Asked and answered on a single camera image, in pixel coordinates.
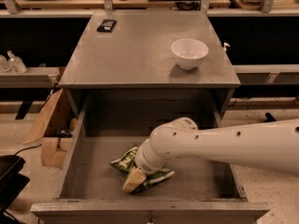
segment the bowl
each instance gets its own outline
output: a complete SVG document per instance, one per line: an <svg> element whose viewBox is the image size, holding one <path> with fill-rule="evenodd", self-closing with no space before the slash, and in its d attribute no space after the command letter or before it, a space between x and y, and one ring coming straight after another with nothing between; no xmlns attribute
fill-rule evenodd
<svg viewBox="0 0 299 224"><path fill-rule="evenodd" d="M208 54L205 43L189 38L175 41L171 50L177 65L184 70L197 67Z"/></svg>

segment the open drawer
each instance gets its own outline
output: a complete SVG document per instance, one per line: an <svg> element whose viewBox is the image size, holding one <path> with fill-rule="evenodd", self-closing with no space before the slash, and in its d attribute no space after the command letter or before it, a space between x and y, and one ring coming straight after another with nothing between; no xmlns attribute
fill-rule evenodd
<svg viewBox="0 0 299 224"><path fill-rule="evenodd" d="M144 192L122 191L125 177L109 163L158 125L181 117L202 129L217 127L210 91L88 91L56 197L34 204L32 212L60 224L245 224L265 214L265 203L248 202L234 167L200 158L169 161L175 175Z"/></svg>

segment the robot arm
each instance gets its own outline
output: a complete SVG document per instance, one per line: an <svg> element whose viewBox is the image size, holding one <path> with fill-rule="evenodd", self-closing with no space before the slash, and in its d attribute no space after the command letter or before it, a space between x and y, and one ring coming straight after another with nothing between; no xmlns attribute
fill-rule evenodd
<svg viewBox="0 0 299 224"><path fill-rule="evenodd" d="M179 157L299 175L299 119L209 130L198 130L191 119L176 119L150 134L135 162L149 175Z"/></svg>

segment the plastic bottle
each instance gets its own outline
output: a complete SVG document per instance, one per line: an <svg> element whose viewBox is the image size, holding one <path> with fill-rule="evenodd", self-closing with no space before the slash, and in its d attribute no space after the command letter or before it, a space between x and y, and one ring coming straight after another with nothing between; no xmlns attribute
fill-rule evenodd
<svg viewBox="0 0 299 224"><path fill-rule="evenodd" d="M11 50L7 52L9 57L8 64L15 73L24 73L27 68L20 57L15 56Z"/></svg>
<svg viewBox="0 0 299 224"><path fill-rule="evenodd" d="M7 62L7 58L3 55L0 55L0 72L6 72L10 70L10 66Z"/></svg>

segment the floor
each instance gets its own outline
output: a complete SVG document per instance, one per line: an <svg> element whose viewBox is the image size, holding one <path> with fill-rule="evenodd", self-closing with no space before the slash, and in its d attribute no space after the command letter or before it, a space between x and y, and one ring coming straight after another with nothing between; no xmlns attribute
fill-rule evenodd
<svg viewBox="0 0 299 224"><path fill-rule="evenodd" d="M37 113L28 113L24 119L15 120L16 114L3 113L0 104L0 155L14 154L27 147L24 136L35 122ZM223 126L235 126L264 122L265 113L270 112L276 120L299 119L299 106L292 99L251 99L231 101ZM49 202L56 189L60 169L41 166L40 147L20 153L26 160L21 173L31 181L9 207L8 212L27 224L38 222L30 213L32 203ZM258 224L293 224L299 219L299 177L262 170L237 167L249 202L266 202L270 212L261 217Z"/></svg>

